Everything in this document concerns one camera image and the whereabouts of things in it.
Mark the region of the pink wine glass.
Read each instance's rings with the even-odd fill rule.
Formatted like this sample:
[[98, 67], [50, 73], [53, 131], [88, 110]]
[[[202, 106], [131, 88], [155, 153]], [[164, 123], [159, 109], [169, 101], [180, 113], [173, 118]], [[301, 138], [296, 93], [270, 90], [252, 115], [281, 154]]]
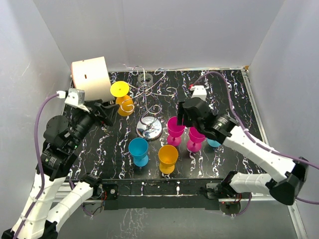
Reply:
[[177, 117], [171, 117], [167, 122], [167, 143], [172, 146], [179, 146], [181, 144], [181, 136], [184, 133], [185, 126], [177, 124]]
[[205, 139], [205, 135], [199, 133], [195, 127], [190, 127], [189, 140], [187, 142], [186, 147], [191, 152], [198, 152], [201, 150], [202, 143]]

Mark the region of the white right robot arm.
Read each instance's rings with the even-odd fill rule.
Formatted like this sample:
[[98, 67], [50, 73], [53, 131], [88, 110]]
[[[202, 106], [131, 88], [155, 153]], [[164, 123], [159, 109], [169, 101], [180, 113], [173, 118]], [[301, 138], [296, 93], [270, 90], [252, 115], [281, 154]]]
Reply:
[[264, 170], [263, 174], [231, 171], [209, 193], [229, 198], [240, 193], [271, 195], [284, 205], [292, 205], [306, 181], [307, 160], [289, 159], [253, 137], [239, 122], [226, 114], [216, 115], [201, 98], [195, 97], [177, 105], [177, 123], [194, 127], [206, 138], [229, 147]]

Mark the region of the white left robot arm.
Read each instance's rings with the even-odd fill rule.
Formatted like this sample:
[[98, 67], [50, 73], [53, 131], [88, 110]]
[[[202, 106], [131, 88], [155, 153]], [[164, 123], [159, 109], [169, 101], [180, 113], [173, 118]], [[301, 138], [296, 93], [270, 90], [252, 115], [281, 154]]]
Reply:
[[78, 207], [87, 199], [102, 195], [101, 178], [87, 173], [64, 199], [52, 206], [77, 159], [74, 151], [92, 126], [113, 126], [116, 121], [118, 105], [101, 100], [84, 105], [88, 110], [74, 109], [71, 120], [58, 115], [48, 121], [43, 150], [36, 150], [38, 164], [29, 197], [16, 224], [3, 232], [3, 239], [55, 239]]

